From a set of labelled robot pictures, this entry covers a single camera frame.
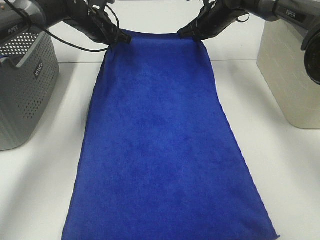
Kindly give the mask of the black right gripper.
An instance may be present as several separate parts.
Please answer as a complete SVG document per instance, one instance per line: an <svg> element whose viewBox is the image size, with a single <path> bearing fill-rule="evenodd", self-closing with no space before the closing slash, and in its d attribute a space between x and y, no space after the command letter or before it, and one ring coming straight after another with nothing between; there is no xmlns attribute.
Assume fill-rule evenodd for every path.
<svg viewBox="0 0 320 240"><path fill-rule="evenodd" d="M232 23L244 23L248 20L240 17L250 14L241 8L230 8L225 0L204 0L203 8L193 23L178 30L181 39L192 38L194 41L217 37Z"/></svg>

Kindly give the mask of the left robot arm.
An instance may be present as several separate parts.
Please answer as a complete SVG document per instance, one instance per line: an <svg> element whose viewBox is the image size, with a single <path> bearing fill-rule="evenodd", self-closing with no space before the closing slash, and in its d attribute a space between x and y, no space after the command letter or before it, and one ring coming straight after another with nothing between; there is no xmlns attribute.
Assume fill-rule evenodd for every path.
<svg viewBox="0 0 320 240"><path fill-rule="evenodd" d="M108 0L6 0L0 11L0 43L29 32L38 34L66 23L91 41L104 45L129 44L132 37L114 24L105 12Z"/></svg>

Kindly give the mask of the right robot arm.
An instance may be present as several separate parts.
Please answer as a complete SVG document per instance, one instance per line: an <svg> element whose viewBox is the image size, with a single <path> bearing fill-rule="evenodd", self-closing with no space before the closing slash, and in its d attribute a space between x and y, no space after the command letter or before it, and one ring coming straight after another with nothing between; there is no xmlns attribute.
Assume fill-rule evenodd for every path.
<svg viewBox="0 0 320 240"><path fill-rule="evenodd" d="M199 15L178 31L195 41L215 38L240 17L253 14L267 22L283 20L303 37L304 67L320 83L320 3L316 0L205 0Z"/></svg>

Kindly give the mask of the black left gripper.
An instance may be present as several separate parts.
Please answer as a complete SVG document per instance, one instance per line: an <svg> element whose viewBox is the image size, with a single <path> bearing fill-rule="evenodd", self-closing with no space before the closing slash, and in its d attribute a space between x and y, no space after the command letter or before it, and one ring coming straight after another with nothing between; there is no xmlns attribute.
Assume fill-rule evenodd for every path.
<svg viewBox="0 0 320 240"><path fill-rule="evenodd" d="M118 29L105 12L107 4L113 0L62 0L65 15L63 20L69 26L85 34L95 43L117 45L130 44L132 36Z"/></svg>

